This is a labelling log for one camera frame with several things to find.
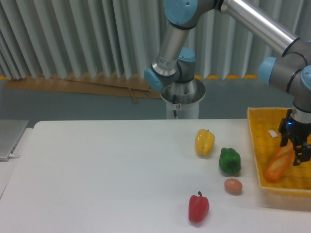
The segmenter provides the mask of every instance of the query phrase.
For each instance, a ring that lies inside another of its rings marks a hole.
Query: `gray floor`
[[[0,80],[0,119],[43,120],[165,119],[158,99],[6,89]],[[293,98],[260,80],[203,80],[206,97],[200,119],[246,118],[247,107],[291,107]]]

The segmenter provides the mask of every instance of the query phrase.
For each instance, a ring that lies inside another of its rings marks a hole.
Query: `cardboard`
[[[53,75],[52,78],[61,79],[58,75]],[[118,78],[115,71],[110,77],[106,77],[103,72],[100,72],[94,78],[92,78],[88,73],[82,74],[79,78],[76,78],[73,73],[70,73],[65,80],[118,86],[143,91],[149,90],[147,81],[145,79],[141,79],[138,74],[134,74],[130,79],[126,79],[124,74]]]
[[[136,101],[136,98],[156,98],[156,99],[161,98],[160,93],[150,90],[137,90],[129,87],[125,88],[96,83],[86,83],[83,81],[76,82],[70,80],[61,80],[58,78],[45,79],[44,77],[38,77],[34,79],[31,76],[28,76],[27,78],[20,80],[9,80],[6,82],[5,88],[87,93],[87,94],[111,95],[111,96],[128,96],[132,97],[134,101]]]

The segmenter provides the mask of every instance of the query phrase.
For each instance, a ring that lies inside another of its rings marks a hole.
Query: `silver laptop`
[[[0,161],[8,161],[23,136],[27,120],[0,120]]]

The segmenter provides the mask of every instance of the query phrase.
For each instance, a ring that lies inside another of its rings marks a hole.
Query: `blue joint cap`
[[[150,69],[146,69],[144,72],[145,79],[150,87],[156,91],[160,91],[163,89],[163,84],[160,79],[156,76],[156,74]]]
[[[311,66],[307,66],[302,70],[301,81],[311,91]]]
[[[195,53],[192,49],[183,47],[179,54],[178,60],[182,62],[195,62]]]
[[[198,7],[198,0],[164,0],[164,13],[172,24],[182,25],[189,22]]]
[[[275,62],[275,57],[267,57],[259,66],[258,78],[268,85]]]

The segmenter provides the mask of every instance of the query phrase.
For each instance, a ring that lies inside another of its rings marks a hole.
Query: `egg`
[[[243,185],[240,181],[234,178],[227,179],[224,183],[225,189],[234,195],[239,195],[242,192]]]

